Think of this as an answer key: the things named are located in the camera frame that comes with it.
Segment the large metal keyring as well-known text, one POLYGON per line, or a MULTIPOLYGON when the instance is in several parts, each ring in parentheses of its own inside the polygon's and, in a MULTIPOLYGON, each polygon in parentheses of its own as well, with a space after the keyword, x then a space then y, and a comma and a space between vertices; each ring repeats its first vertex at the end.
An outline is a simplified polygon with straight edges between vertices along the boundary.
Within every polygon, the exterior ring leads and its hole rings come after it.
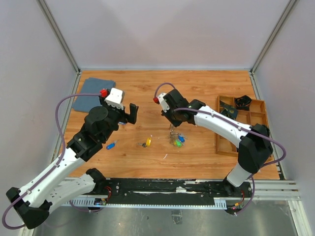
POLYGON ((169 126, 169 143, 173 145, 174 140, 179 140, 178 139, 178 133, 174 131, 174 125, 169 126))

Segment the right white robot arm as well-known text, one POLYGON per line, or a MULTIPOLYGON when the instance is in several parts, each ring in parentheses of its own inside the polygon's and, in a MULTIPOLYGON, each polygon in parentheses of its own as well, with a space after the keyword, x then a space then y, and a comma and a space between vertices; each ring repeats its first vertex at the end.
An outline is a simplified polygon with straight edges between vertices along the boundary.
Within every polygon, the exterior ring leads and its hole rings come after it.
POLYGON ((241 184, 256 174, 273 153, 269 129, 265 125, 251 126, 232 120, 197 99, 188 102, 177 89, 157 95, 154 102, 162 107, 162 116, 173 126, 178 127, 183 122, 201 126, 234 144, 238 159, 224 179, 223 191, 227 196, 237 195, 241 184))

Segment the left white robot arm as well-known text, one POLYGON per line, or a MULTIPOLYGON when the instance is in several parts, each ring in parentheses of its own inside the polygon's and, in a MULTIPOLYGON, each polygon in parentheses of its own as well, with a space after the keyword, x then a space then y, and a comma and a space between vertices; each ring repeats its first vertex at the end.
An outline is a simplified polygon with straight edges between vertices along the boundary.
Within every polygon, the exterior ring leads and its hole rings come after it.
POLYGON ((53 163, 28 184, 7 191, 11 207, 25 227, 38 227, 56 208, 79 195, 98 195, 108 188, 105 176, 96 168, 64 186, 59 183, 99 152, 113 131, 119 129, 120 122, 136 123, 139 107, 131 103, 129 109, 127 114, 124 109, 107 104, 92 108, 80 131, 68 143, 63 143, 63 150, 53 163))

